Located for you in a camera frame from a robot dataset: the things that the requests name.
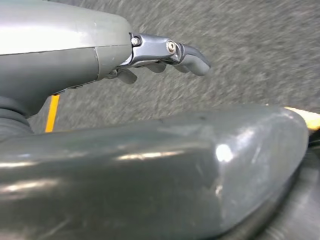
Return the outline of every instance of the bolt head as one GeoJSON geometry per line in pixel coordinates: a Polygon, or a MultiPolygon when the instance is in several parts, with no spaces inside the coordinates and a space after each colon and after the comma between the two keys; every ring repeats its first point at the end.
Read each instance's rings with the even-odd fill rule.
{"type": "Polygon", "coordinates": [[[176,43],[172,40],[167,42],[167,50],[171,54],[174,54],[177,50],[176,43]]]}
{"type": "Polygon", "coordinates": [[[140,45],[140,40],[138,37],[133,37],[131,39],[131,43],[133,46],[139,46],[140,45]]]}

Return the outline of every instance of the gray plastic casing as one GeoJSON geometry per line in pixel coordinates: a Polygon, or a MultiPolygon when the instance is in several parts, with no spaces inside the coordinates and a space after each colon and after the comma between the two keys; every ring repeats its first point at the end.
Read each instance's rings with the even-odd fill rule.
{"type": "Polygon", "coordinates": [[[103,79],[130,56],[131,31],[118,15],[45,1],[2,1],[0,109],[28,118],[52,94],[103,79]]]}

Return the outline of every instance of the gray carpet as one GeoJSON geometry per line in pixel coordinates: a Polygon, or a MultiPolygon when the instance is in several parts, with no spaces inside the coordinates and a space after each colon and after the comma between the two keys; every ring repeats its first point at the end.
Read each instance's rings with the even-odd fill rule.
{"type": "MultiPolygon", "coordinates": [[[[217,105],[263,103],[320,113],[318,0],[60,0],[123,16],[137,32],[198,47],[206,77],[136,69],[61,95],[55,130],[153,119],[217,105]]],[[[43,132],[48,104],[31,119],[43,132]]]]}

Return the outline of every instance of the robotic hand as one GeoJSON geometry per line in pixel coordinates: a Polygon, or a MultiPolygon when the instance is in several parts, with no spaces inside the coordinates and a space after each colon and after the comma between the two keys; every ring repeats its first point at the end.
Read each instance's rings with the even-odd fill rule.
{"type": "Polygon", "coordinates": [[[133,33],[126,19],[114,14],[14,0],[0,1],[0,16],[0,110],[6,118],[14,114],[8,111],[28,118],[51,95],[104,78],[132,84],[137,76],[129,68],[161,73],[172,65],[203,76],[211,67],[197,49],[133,33]]]}
{"type": "Polygon", "coordinates": [[[130,33],[132,53],[118,68],[112,71],[108,78],[118,77],[128,84],[137,80],[128,68],[146,67],[154,73],[162,73],[167,65],[172,65],[182,73],[192,72],[204,76],[211,68],[210,63],[198,50],[168,37],[130,33]]]}

